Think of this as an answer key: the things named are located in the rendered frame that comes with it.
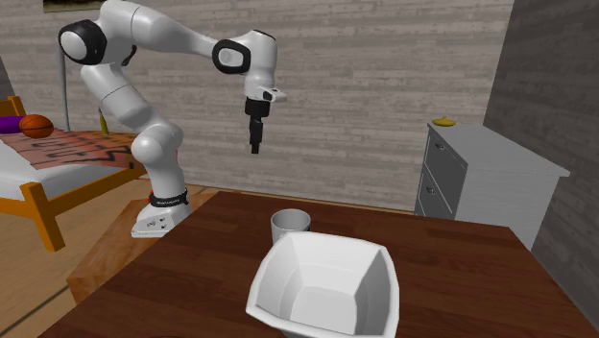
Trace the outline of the grey chest of drawers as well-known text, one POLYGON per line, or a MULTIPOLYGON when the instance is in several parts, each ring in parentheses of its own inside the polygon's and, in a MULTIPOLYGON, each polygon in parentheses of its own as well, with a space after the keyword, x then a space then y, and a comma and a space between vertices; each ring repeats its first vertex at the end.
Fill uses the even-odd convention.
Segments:
POLYGON ((569 172, 483 125, 428 125, 415 214, 505 226, 531 249, 569 172))

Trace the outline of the purple pillow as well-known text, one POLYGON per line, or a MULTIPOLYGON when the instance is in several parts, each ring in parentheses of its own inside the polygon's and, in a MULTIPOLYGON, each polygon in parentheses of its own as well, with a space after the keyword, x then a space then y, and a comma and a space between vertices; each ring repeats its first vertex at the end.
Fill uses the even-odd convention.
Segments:
POLYGON ((0 134, 21 133, 20 122, 23 116, 0 117, 0 134))

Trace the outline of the orange wooden bed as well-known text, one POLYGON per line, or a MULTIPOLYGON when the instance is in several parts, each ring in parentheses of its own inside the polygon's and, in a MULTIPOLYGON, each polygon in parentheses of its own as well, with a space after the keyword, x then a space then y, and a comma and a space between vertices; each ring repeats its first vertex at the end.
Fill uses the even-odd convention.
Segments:
MULTIPOLYGON (((0 117, 27 116, 17 96, 0 117)), ((46 250, 64 247, 56 217, 145 174, 131 152, 133 133, 66 132, 45 138, 0 134, 0 213, 32 219, 46 250)))

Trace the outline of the wall picture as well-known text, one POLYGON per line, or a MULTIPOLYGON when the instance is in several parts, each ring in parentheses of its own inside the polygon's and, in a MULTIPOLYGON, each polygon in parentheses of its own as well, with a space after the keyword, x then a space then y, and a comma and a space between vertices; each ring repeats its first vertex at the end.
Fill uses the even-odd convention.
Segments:
POLYGON ((42 0, 44 12, 99 10, 107 0, 42 0))

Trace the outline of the dark wooden table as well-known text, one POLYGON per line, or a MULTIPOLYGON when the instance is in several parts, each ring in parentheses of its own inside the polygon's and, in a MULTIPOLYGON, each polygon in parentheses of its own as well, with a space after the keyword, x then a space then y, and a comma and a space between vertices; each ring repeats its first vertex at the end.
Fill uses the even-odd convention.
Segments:
POLYGON ((249 316, 278 210, 315 231, 388 250, 399 284, 396 338, 599 338, 505 227, 220 192, 39 338, 284 338, 249 316))

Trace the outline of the grey cup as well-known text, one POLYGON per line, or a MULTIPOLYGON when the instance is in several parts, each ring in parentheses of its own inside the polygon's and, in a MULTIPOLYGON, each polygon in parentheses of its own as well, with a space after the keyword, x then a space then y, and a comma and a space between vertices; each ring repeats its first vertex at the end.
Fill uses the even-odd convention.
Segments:
POLYGON ((282 209, 271 217, 271 231, 274 244, 288 232, 310 231, 310 229, 311 217, 308 213, 300 209, 282 209))

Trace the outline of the white square bowl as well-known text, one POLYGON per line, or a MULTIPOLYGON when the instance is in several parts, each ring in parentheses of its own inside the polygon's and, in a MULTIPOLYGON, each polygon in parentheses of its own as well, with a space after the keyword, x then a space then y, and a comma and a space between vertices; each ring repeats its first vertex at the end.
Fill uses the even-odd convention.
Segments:
POLYGON ((290 232, 260 263, 246 312, 287 338, 395 338, 395 265, 372 242, 290 232))

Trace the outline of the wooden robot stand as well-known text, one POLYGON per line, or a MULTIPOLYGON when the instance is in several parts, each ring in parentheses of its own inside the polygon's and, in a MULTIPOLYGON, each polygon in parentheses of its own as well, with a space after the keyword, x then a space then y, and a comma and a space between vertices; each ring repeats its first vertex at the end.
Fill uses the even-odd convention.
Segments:
POLYGON ((157 238, 131 237, 131 222, 146 204, 143 200, 129 202, 67 277, 75 304, 85 300, 157 241, 157 238))

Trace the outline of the orange basketball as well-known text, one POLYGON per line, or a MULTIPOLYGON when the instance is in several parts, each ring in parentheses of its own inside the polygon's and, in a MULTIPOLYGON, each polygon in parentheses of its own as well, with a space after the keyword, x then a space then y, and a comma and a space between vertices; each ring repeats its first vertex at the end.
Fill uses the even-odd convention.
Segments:
POLYGON ((47 117, 32 114, 20 120, 19 129, 30 138, 40 139, 50 136, 54 131, 54 125, 47 117))

